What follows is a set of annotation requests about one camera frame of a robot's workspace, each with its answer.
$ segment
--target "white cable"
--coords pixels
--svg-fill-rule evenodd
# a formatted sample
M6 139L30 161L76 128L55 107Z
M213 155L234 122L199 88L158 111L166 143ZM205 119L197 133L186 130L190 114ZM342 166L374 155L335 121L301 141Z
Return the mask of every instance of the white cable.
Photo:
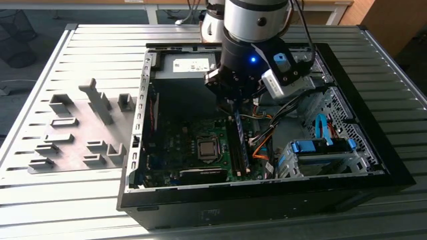
M28 79L16 79L16 80L3 80L0 82L19 82L19 81L24 81L24 82L38 82L36 80L28 80Z
M241 114L241 116L247 117L250 119L265 119L265 117L262 117L262 116L250 116L250 115L246 115L246 114Z
M191 6L187 17L185 19L177 20L175 22L177 25L182 25L190 19L193 12L198 11L199 4L201 4L201 0L198 0L198 4L197 4L197 0L193 1L193 6Z

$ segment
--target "motherboard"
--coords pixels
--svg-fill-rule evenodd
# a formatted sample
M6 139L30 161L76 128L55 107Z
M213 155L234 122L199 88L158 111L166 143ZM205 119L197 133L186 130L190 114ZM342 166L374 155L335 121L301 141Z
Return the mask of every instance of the motherboard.
M261 180L262 162L253 162L249 172L239 170L242 159L233 157L234 143L229 122L231 118L195 119L194 121L163 121L162 147L147 157L144 181L148 187L239 182ZM253 137L251 120L242 119L246 126L245 139Z

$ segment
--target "black mesh bin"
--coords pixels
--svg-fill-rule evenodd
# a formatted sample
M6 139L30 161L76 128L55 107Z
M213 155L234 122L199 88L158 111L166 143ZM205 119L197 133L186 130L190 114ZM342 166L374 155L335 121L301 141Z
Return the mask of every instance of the black mesh bin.
M0 9L0 26L22 42L28 42L38 37L23 10Z
M0 59L11 66L20 69L36 61L36 54L28 43L19 41L0 26Z

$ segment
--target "slotted worktable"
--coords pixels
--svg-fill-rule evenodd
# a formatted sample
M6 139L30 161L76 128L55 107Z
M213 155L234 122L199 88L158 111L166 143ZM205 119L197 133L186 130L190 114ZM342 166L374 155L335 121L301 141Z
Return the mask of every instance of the slotted worktable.
M98 89L108 97L120 93L135 97L146 43L199 42L199 27L80 25L70 29L0 149L2 238L75 240L139 235L150 239L213 240L427 238L426 97L369 32L353 26L310 28L315 42L331 45L417 185L341 214L148 233L124 212L116 211L120 168L31 175L27 165L32 154L26 152L36 144L38 139L31 137L43 134L47 128L38 124L55 116L46 101L54 93L63 90L72 95L79 91L76 79L96 78ZM291 27L286 38L289 42L306 41L303 28Z

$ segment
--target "floor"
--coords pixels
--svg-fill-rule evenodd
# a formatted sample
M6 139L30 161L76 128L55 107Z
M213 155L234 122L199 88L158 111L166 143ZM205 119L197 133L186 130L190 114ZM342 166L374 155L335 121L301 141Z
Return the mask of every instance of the floor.
M50 10L27 10L26 14L39 34L39 37L30 43L36 52L38 61L23 69L10 68L0 61L0 82L38 80L67 24L148 24L147 13L143 10L60 10L59 19L52 19L54 13ZM183 19L187 14L187 10L181 12L158 11L159 24L174 24L177 19ZM427 43L419 43L418 40L411 41L397 57L397 61L423 92L427 93ZM3 84L11 88L11 94L0 96L0 145L35 83L14 81Z

